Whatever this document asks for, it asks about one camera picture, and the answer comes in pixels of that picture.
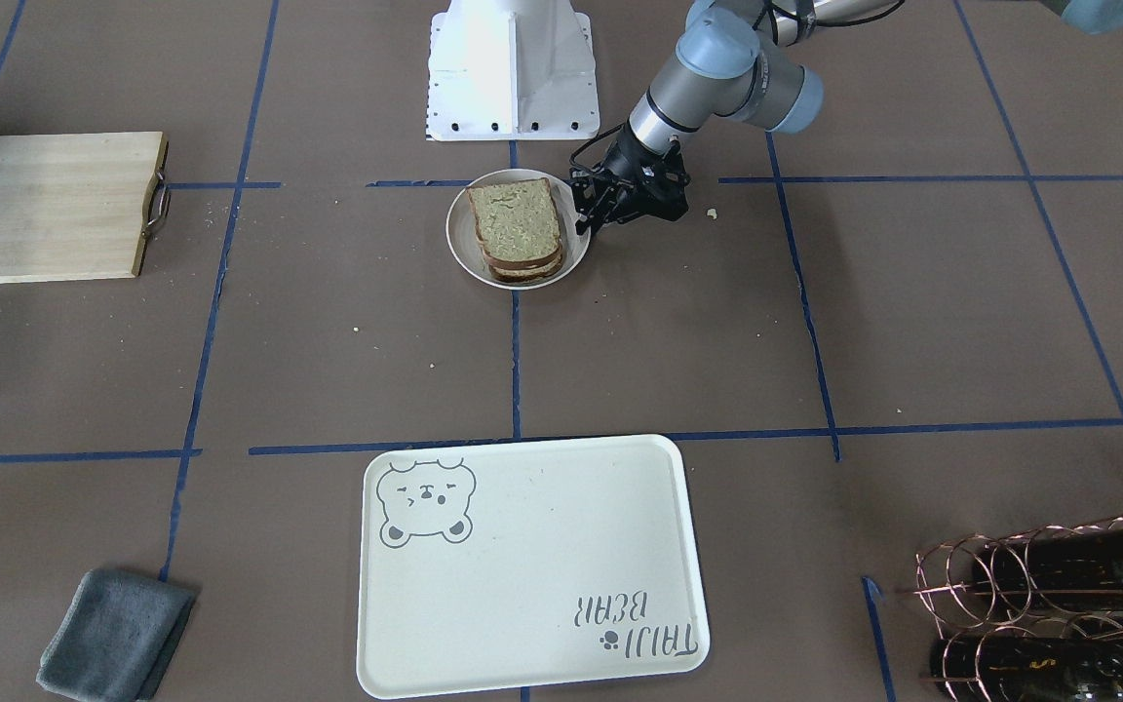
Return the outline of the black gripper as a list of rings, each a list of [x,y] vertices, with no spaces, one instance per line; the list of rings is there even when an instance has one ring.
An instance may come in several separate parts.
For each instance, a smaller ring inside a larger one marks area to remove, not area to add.
[[[576,210],[576,234],[596,235],[619,222],[621,191],[636,197],[656,197],[664,156],[651,151],[621,124],[600,161],[600,172],[570,172],[569,186]]]

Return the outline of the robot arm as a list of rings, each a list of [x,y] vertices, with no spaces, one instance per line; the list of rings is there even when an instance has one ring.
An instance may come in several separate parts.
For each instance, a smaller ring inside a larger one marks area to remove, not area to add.
[[[576,231],[643,217],[677,221],[690,210],[683,147],[712,117],[764,133],[814,124],[823,79],[786,55],[820,28],[886,19],[900,1],[695,1],[672,54],[594,165],[570,156]]]

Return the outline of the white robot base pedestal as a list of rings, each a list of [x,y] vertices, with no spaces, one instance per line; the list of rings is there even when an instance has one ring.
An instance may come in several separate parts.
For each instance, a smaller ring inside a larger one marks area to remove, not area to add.
[[[433,142],[599,133],[592,22],[569,1],[451,1],[431,19],[428,71]]]

